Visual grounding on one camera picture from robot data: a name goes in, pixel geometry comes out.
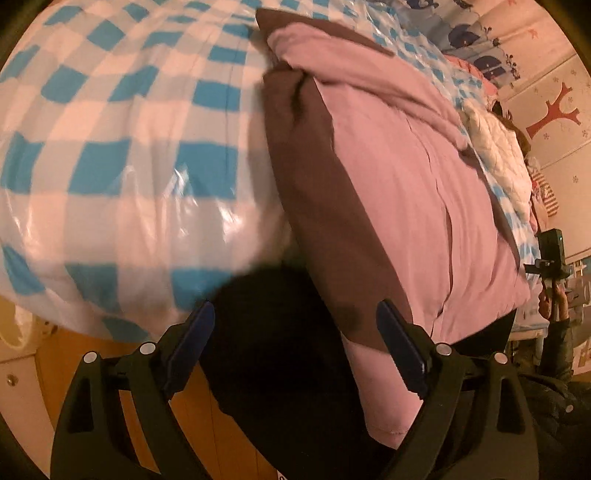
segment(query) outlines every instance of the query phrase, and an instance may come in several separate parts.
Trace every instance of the red tree decal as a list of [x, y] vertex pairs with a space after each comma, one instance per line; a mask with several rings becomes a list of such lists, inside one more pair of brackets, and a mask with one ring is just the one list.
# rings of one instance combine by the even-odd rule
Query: red tree decal
[[563, 82], [562, 90], [560, 91], [560, 94], [558, 95], [556, 101], [554, 103], [550, 103], [548, 100], [546, 100], [546, 107], [548, 108], [548, 113], [546, 113], [546, 116], [539, 122], [536, 122], [533, 125], [526, 128], [530, 138], [534, 138], [534, 135], [537, 132], [539, 132], [542, 128], [544, 128], [553, 120], [558, 120], [559, 118], [566, 118], [567, 120], [571, 120], [577, 125], [581, 124], [581, 122], [579, 122], [579, 119], [577, 118], [577, 115], [580, 113], [578, 108], [574, 109], [570, 113], [564, 113], [560, 109], [560, 101], [566, 96], [567, 93], [572, 91], [573, 89], [566, 88], [566, 85]]

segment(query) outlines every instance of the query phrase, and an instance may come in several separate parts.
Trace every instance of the pink blanket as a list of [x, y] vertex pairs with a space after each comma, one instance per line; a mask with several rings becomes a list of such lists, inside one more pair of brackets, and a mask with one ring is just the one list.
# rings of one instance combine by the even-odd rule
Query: pink blanket
[[[334, 149], [410, 302], [415, 324], [453, 343], [525, 303], [528, 284], [495, 224], [496, 199], [452, 105], [396, 57], [304, 24], [268, 44], [309, 72], [332, 116]], [[343, 337], [370, 434], [398, 447], [420, 401], [391, 357]]]

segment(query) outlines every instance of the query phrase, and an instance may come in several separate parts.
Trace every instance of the orange wooden floor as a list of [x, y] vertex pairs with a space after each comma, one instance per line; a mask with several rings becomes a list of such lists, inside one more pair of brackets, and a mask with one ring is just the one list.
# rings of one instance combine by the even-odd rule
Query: orange wooden floor
[[[94, 350], [109, 357], [130, 353], [135, 348], [136, 345], [98, 340], [68, 330], [58, 330], [45, 340], [37, 351], [37, 371], [54, 427], [67, 387], [84, 353]], [[129, 392], [122, 392], [122, 403], [141, 464], [156, 470]], [[171, 406], [213, 480], [277, 480], [277, 471], [256, 451], [236, 423], [219, 410], [199, 367], [186, 389], [174, 396]]]

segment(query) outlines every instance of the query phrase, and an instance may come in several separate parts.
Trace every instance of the white quilted blanket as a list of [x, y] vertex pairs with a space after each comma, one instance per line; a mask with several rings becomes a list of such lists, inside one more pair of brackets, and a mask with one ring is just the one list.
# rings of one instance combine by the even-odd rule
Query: white quilted blanket
[[530, 218], [531, 180], [515, 132], [476, 102], [465, 100], [461, 115], [472, 145], [526, 222]]

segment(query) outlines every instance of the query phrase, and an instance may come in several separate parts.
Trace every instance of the checkered bedspread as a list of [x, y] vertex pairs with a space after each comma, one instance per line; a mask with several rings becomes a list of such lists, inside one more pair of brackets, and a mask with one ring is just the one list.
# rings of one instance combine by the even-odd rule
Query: checkered bedspread
[[[329, 18], [393, 49], [441, 93], [480, 99], [391, 7], [363, 0], [69, 0], [0, 73], [0, 293], [69, 329], [142, 341], [232, 275], [277, 262], [260, 85], [261, 6]], [[537, 247], [487, 178], [524, 262]]]

